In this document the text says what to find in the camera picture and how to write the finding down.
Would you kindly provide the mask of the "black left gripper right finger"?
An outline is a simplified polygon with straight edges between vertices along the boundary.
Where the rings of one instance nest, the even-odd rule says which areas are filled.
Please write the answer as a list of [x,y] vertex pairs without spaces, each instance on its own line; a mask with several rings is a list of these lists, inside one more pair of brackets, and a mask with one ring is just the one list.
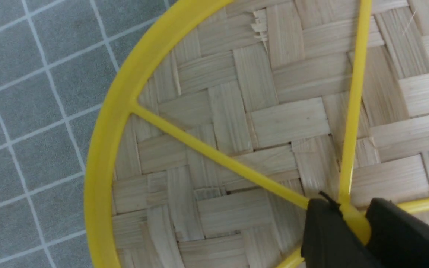
[[383,198],[373,198],[366,218],[366,248],[386,268],[429,268],[429,225]]

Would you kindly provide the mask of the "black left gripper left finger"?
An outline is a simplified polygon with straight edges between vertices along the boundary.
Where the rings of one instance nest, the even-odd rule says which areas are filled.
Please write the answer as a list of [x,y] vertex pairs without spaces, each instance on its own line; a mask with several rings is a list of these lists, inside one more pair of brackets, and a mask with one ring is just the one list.
[[379,268],[380,263],[350,230],[340,204],[327,193],[312,198],[306,213],[301,256],[308,268]]

